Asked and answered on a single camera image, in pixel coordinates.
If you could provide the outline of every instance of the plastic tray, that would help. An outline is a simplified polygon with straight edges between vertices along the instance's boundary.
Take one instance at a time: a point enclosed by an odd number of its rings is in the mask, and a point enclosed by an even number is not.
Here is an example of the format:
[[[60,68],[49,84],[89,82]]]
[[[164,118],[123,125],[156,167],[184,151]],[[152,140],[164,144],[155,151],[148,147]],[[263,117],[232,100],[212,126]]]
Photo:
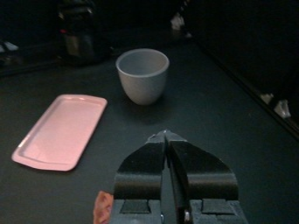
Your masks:
[[[107,100],[95,96],[60,95],[19,144],[12,160],[36,169],[71,170],[105,106]]]

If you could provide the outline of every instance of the ceramic cup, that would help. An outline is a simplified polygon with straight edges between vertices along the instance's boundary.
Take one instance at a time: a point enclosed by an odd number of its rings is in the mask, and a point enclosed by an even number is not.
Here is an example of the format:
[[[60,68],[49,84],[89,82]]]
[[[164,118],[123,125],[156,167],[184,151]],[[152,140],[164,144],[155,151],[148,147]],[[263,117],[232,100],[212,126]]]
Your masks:
[[[116,60],[122,86],[139,105],[152,104],[163,94],[170,60],[154,49],[135,49]]]

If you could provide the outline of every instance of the dark table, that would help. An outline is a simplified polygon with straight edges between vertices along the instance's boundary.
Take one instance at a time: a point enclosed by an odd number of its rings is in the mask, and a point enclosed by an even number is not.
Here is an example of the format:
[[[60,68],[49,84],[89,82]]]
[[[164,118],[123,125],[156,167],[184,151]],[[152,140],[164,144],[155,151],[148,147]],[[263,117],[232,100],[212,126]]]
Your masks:
[[[0,80],[0,223],[92,223],[99,190],[114,192],[127,155],[171,130],[219,157],[238,177],[250,223],[298,223],[299,143],[194,43],[159,48],[170,58],[163,98],[127,98],[116,57]],[[63,94],[107,99],[107,109],[72,171],[41,171],[11,159],[17,144]],[[174,223],[166,216],[166,223]]]

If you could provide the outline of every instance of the wall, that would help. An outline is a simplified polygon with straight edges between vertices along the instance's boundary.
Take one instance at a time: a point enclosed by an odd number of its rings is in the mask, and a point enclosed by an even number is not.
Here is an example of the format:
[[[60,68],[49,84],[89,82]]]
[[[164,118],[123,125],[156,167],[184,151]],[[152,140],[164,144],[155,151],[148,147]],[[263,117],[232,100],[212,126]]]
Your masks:
[[[95,0],[99,27],[108,32],[168,23],[179,0]],[[9,0],[0,7],[0,38],[19,46],[60,38],[59,0]]]

